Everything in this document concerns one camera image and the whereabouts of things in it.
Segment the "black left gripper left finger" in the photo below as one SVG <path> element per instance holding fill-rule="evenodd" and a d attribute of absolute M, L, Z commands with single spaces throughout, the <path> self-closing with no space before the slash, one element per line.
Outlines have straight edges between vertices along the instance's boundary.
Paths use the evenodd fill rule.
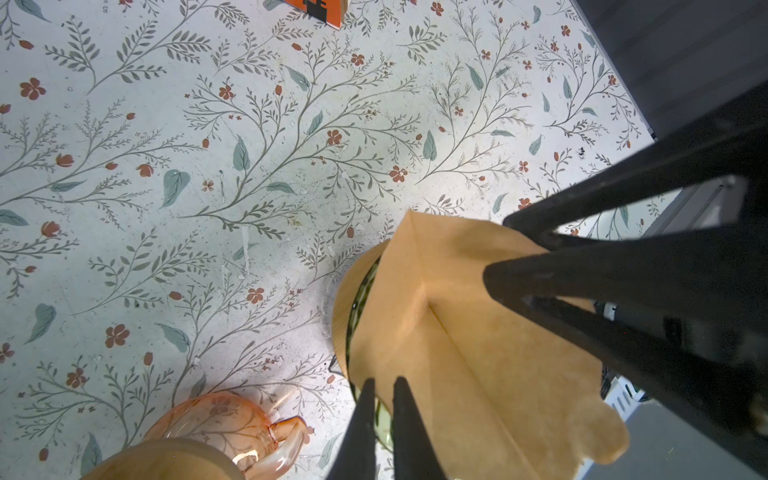
<path fill-rule="evenodd" d="M 375 380 L 367 379 L 327 480 L 376 478 Z"/>

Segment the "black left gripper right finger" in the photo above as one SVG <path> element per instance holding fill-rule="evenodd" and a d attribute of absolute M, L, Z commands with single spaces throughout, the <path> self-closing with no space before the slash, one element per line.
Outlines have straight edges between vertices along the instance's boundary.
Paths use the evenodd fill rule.
<path fill-rule="evenodd" d="M 394 384 L 394 474 L 396 480 L 446 480 L 405 377 Z"/>

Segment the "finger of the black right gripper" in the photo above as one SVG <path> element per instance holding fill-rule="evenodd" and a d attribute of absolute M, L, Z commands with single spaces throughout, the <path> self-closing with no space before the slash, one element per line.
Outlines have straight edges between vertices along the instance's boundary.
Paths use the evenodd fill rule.
<path fill-rule="evenodd" d="M 503 226 L 547 249 L 586 245 L 570 221 L 716 178 L 746 182 L 739 216 L 767 216 L 767 84 L 691 121 L 597 175 L 507 216 Z"/>
<path fill-rule="evenodd" d="M 591 242 L 488 265 L 493 300 L 597 357 L 754 472 L 767 470 L 767 225 Z M 581 299 L 695 324 L 719 356 L 610 321 Z"/>

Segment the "orange glass carafe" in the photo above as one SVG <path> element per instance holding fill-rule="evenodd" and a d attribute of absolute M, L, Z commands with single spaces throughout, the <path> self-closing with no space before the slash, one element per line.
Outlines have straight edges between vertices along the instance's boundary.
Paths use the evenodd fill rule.
<path fill-rule="evenodd" d="M 251 400 L 219 392 L 173 407 L 144 439 L 204 443 L 227 456 L 247 479 L 278 479 L 293 467 L 310 433 L 299 416 L 274 422 Z"/>

